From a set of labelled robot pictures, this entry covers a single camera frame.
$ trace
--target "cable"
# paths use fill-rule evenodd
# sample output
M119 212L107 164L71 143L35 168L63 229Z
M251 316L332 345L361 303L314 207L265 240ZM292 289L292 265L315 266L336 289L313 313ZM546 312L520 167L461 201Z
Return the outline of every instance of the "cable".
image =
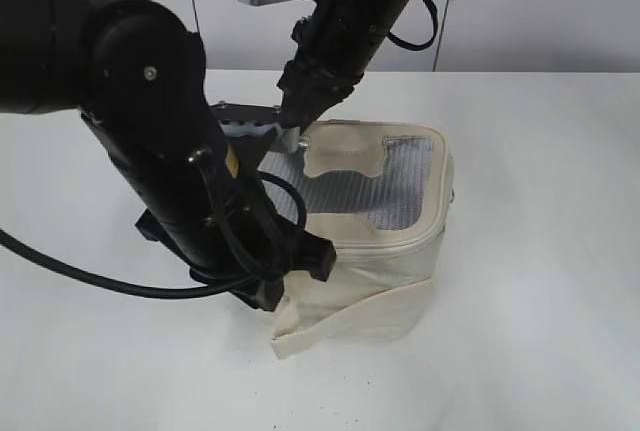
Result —
M425 49L430 48L435 42L436 37L438 36L438 27L440 26L440 24L438 23L438 7L433 2L433 0L422 0L422 2L427 7L427 9L429 10L429 14L431 15L431 23L433 24L433 36L426 43L413 44L398 38L395 34L389 31L387 37L396 46L400 46L401 48L408 51L424 51Z
M449 8L451 6L451 0L446 0L444 5L444 13L442 16L442 27L440 28L440 39L438 39L438 47L436 48L436 55L433 58L433 72L438 70L438 62L440 60L440 50L442 49L442 40L444 38L445 28L447 26L447 16L449 15Z
M115 291L116 293L128 294L131 296L139 296L141 298L152 299L190 299L190 298L202 298L205 296L213 296L227 292L231 289L238 288L252 281L250 276L245 276L242 279L235 279L233 281L227 281L215 286L200 286L197 288L153 288L149 286L140 286L137 284L126 283L115 279L107 278L97 274L89 273L81 269L75 268L68 264L65 264L57 259L40 253L35 249L23 244L16 238L0 229L0 245L4 246L10 251L13 251L18 256L31 261L34 264L42 266L54 273L61 274L67 278L75 279L92 286L107 289L109 291Z
M224 203L217 192L215 167L213 166L211 158L212 155L210 151L202 152L196 159L194 159L193 163L198 167L198 170L202 175L211 209L214 216L218 218L217 224L220 227L222 235L227 241L227 245L229 246L231 253L247 273L267 282L280 281L284 275L282 270L279 270L277 265L266 268L256 261L242 245L231 228L224 209ZM296 237L299 237L301 234L301 231L304 231L304 227L306 226L307 212L304 207L304 200L298 194L296 189L283 179L268 173L260 173L260 177L265 181L272 182L273 184L282 187L291 195L296 203L296 207L298 208L296 233L294 235L294 239L296 239ZM254 199L251 194L248 194L248 198L250 201L251 211L254 213L254 216L258 220L267 239L271 242L271 245L276 251L276 257L280 259L280 267L285 270L290 269L292 259L291 252L288 249L282 233L280 232L280 228L273 221L271 215L260 199Z

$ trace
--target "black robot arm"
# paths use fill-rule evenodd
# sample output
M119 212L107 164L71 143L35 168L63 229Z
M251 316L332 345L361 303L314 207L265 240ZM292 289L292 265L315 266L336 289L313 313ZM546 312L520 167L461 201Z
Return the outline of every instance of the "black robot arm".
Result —
M285 0L240 1L260 6ZM285 128L304 130L347 98L387 37L407 49L423 50L437 33L437 10L431 0L423 2L431 13L434 35L422 45L391 34L409 0L313 1L317 3L313 15L298 21L293 30L298 50L278 82L283 92L280 122Z
M82 280L159 298L230 290L273 310L290 270L328 278L333 246L304 231L295 189L257 171L275 133L235 152L204 97L202 41L171 12L146 0L0 0L0 22L0 111L79 108L147 205L140 231L185 261L207 288L153 292ZM293 196L296 224L278 215L262 180ZM25 254L6 233L0 237ZM78 277L42 256L26 257Z

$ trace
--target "screw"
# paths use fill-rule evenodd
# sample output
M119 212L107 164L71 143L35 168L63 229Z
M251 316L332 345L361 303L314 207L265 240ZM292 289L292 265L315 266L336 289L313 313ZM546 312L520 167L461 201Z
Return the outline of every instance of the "screw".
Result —
M144 79L154 81L158 77L158 70L153 66L147 66L143 71Z
M198 148L189 155L189 157L187 158L187 161L190 164L193 164L196 161L199 161L200 159L202 159L204 156L208 156L210 154L211 154L211 150L209 148L205 148L205 147Z

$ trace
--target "white backdrop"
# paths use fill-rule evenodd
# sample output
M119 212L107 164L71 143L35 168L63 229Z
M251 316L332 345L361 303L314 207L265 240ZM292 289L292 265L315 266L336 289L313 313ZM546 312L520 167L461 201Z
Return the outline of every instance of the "white backdrop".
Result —
M195 29L191 0L156 0ZM435 0L444 15L447 0ZM295 51L290 32L313 3L263 8L196 0L208 65L282 69ZM430 22L418 0L397 34L421 41ZM371 69L434 68L436 48L412 53L385 43ZM451 0L438 71L640 71L640 0Z
M640 71L640 0L451 0L438 71Z

